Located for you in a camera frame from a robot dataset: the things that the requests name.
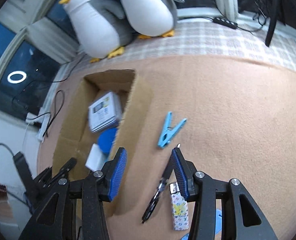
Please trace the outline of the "cardboard box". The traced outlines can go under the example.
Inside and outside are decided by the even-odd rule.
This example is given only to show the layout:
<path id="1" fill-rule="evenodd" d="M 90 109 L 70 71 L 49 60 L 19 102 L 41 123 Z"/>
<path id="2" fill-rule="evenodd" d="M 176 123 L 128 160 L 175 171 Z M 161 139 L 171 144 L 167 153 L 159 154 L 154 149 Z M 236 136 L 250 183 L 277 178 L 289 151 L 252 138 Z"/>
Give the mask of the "cardboard box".
<path id="1" fill-rule="evenodd" d="M 71 180 L 83 179 L 88 174 L 85 167 L 91 146 L 99 134 L 90 130 L 89 106 L 107 91 L 117 93 L 123 111 L 117 137 L 109 152 L 112 159 L 119 147 L 127 150 L 128 159 L 118 196 L 111 205 L 106 204 L 108 216 L 131 212 L 139 205 L 148 182 L 146 172 L 150 160 L 153 137 L 147 129 L 150 105 L 153 100 L 152 86 L 134 69 L 111 69 L 83 77 L 70 101 L 62 123 L 53 155 L 53 171 L 74 157 L 76 166 L 69 173 Z"/>

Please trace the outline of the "white USB wall charger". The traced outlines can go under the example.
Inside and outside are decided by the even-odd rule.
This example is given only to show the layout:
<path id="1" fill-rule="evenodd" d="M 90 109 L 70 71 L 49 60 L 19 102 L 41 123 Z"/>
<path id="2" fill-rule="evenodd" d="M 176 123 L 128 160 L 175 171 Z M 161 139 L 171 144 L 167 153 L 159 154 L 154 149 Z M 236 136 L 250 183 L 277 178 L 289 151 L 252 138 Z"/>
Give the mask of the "white USB wall charger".
<path id="1" fill-rule="evenodd" d="M 106 161 L 107 155 L 102 152 L 99 145 L 93 144 L 87 157 L 85 167 L 95 172 L 101 170 Z"/>

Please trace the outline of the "blue round tape measure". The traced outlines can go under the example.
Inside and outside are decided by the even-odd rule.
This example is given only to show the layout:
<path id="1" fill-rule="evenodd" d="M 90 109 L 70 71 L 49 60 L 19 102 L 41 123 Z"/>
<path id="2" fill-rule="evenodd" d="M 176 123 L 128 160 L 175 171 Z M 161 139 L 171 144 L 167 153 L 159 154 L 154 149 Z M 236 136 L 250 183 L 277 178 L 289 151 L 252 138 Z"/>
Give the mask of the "blue round tape measure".
<path id="1" fill-rule="evenodd" d="M 116 127 L 105 129 L 98 137 L 98 146 L 103 154 L 109 155 L 118 129 Z"/>

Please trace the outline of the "white card pack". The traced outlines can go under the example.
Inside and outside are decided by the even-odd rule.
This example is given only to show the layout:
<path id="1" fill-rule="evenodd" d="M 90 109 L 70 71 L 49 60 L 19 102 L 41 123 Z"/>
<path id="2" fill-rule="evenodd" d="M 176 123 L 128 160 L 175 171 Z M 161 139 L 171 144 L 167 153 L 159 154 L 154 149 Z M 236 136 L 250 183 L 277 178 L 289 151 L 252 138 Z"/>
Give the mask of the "white card pack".
<path id="1" fill-rule="evenodd" d="M 123 116 L 119 95 L 108 91 L 88 107 L 88 122 L 91 132 L 117 127 Z"/>

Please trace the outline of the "black pen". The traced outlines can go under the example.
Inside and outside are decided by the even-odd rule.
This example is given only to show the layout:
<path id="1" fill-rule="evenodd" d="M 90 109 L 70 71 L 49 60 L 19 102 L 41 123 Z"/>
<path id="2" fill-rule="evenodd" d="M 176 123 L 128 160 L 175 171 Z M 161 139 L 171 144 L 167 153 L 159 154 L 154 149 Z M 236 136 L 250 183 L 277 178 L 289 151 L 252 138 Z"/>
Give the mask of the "black pen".
<path id="1" fill-rule="evenodd" d="M 141 223 L 144 224 L 152 215 L 153 211 L 155 210 L 158 202 L 159 202 L 159 199 L 163 193 L 163 191 L 165 190 L 166 188 L 166 185 L 168 183 L 168 180 L 171 176 L 171 173 L 173 171 L 173 168 L 172 168 L 172 162 L 171 162 L 171 158 L 169 158 L 169 161 L 166 165 L 166 168 L 164 169 L 163 171 L 163 174 L 162 174 L 162 177 L 159 181 L 159 185 L 156 189 L 156 192 L 155 194 L 153 195 L 153 197 L 151 198 L 142 218 L 141 218 Z"/>

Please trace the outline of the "white power strip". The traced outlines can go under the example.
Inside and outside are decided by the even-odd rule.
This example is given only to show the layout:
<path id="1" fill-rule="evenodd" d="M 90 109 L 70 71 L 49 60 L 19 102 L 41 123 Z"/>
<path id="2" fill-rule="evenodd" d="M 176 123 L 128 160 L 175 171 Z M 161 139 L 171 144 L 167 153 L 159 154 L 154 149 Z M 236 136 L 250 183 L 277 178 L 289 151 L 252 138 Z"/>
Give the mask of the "white power strip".
<path id="1" fill-rule="evenodd" d="M 28 125 L 36 126 L 36 128 L 38 129 L 36 137 L 40 142 L 43 142 L 46 129 L 48 127 L 48 124 L 50 123 L 50 119 L 51 111 L 46 110 L 44 107 L 41 107 L 37 115 L 30 112 L 27 113 L 25 122 Z"/>

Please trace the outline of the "light blue clothespin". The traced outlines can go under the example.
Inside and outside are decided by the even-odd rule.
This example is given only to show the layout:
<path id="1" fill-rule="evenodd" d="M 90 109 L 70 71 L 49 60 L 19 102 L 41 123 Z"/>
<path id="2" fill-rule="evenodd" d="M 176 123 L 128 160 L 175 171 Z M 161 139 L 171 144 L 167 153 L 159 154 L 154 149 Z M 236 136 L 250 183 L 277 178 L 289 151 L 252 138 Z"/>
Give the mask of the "light blue clothespin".
<path id="1" fill-rule="evenodd" d="M 181 130 L 181 128 L 187 122 L 187 118 L 182 119 L 174 127 L 171 127 L 171 122 L 172 122 L 172 112 L 168 112 L 165 117 L 164 125 L 158 139 L 157 146 L 159 148 L 166 147 L 172 141 L 172 139 L 176 136 L 176 134 Z"/>

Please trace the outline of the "large grey penguin plush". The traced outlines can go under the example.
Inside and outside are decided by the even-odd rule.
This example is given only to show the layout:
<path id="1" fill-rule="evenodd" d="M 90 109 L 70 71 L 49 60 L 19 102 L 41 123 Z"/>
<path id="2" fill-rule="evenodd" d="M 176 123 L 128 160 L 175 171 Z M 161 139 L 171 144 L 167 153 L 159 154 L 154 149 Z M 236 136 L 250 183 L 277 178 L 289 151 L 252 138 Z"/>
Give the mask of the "large grey penguin plush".
<path id="1" fill-rule="evenodd" d="M 123 7 L 116 0 L 60 0 L 90 62 L 122 55 L 134 39 Z"/>

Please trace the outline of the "checkered cloth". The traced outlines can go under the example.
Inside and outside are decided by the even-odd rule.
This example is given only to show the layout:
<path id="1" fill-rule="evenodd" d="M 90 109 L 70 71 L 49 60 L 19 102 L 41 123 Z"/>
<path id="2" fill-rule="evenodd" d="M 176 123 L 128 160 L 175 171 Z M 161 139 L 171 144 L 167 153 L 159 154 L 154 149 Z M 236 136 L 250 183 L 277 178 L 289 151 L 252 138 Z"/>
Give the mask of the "checkered cloth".
<path id="1" fill-rule="evenodd" d="M 136 69 L 143 77 L 154 72 L 170 73 L 172 64 L 156 66 L 163 57 L 178 55 L 220 55 L 262 61 L 296 72 L 296 40 L 275 34 L 269 47 L 264 44 L 265 33 L 250 34 L 233 30 L 210 21 L 192 19 L 177 24 L 174 37 L 135 40 L 125 48 L 124 55 L 90 64 L 89 57 L 77 55 L 63 65 L 68 72 L 88 74 L 111 68 Z"/>

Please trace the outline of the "small grey penguin plush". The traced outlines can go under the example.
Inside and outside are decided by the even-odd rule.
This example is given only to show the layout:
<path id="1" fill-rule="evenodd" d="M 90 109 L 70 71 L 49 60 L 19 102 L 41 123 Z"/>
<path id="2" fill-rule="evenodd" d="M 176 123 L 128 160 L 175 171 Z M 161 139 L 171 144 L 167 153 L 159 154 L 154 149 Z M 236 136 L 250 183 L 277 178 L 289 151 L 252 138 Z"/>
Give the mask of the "small grey penguin plush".
<path id="1" fill-rule="evenodd" d="M 185 0 L 120 0 L 139 39 L 173 37 L 177 24 L 176 3 Z"/>

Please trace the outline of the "black stand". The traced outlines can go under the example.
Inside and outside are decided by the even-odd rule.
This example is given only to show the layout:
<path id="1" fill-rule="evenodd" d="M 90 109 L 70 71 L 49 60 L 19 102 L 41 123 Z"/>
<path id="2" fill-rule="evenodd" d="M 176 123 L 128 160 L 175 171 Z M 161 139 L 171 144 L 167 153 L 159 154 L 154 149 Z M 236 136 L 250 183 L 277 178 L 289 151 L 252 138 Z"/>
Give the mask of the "black stand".
<path id="1" fill-rule="evenodd" d="M 270 23 L 269 23 L 268 32 L 265 38 L 265 45 L 267 47 L 270 46 L 273 34 L 275 32 L 280 4 L 281 4 L 281 0 L 272 0 Z"/>

